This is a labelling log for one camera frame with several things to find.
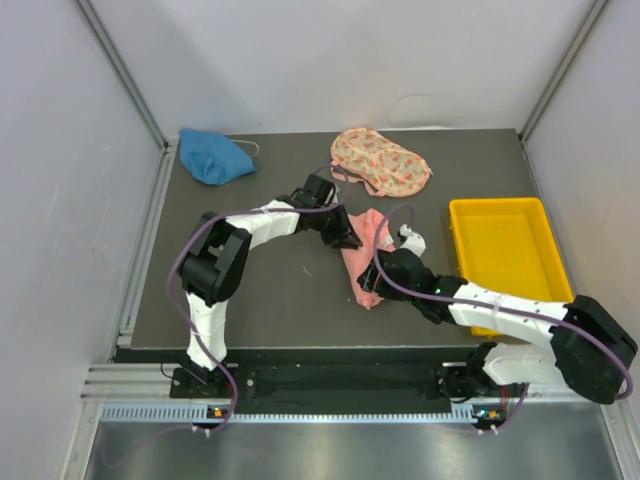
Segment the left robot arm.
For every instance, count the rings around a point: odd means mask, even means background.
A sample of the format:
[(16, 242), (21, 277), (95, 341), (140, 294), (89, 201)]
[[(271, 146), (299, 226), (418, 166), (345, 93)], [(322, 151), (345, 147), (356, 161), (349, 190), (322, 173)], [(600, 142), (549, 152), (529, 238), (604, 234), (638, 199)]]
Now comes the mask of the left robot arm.
[(190, 340), (183, 368), (205, 396), (226, 387), (221, 361), (227, 355), (225, 324), (228, 301), (238, 289), (250, 251), (280, 237), (313, 230), (333, 249), (356, 250), (355, 232), (336, 185), (311, 174), (290, 195), (251, 210), (204, 214), (171, 268), (178, 276), (189, 309)]

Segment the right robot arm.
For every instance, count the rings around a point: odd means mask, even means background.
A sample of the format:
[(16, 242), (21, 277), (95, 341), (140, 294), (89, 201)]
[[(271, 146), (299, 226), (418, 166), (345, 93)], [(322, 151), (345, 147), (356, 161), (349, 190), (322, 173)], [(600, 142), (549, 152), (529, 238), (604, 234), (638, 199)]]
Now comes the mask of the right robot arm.
[(609, 405), (633, 392), (630, 366), (638, 345), (592, 297), (545, 302), (495, 292), (435, 274), (407, 248), (376, 251), (356, 282), (365, 292), (411, 304), (435, 324), (513, 338), (512, 345), (483, 343), (468, 360), (467, 384), (478, 395), (514, 383), (547, 384)]

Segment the pink t shirt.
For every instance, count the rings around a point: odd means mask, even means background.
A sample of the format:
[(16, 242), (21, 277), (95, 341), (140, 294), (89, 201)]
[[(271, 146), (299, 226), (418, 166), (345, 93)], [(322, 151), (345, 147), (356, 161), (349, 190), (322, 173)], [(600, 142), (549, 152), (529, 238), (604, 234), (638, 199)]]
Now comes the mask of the pink t shirt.
[(341, 253), (356, 303), (366, 310), (371, 310), (382, 302), (382, 298), (375, 293), (365, 292), (358, 284), (358, 278), (373, 260), (374, 247), (392, 252), (395, 250), (394, 240), (389, 227), (384, 226), (379, 241), (374, 243), (376, 229), (383, 220), (383, 214), (375, 209), (369, 209), (360, 215), (348, 215), (348, 218), (363, 245), (357, 250), (342, 249)]

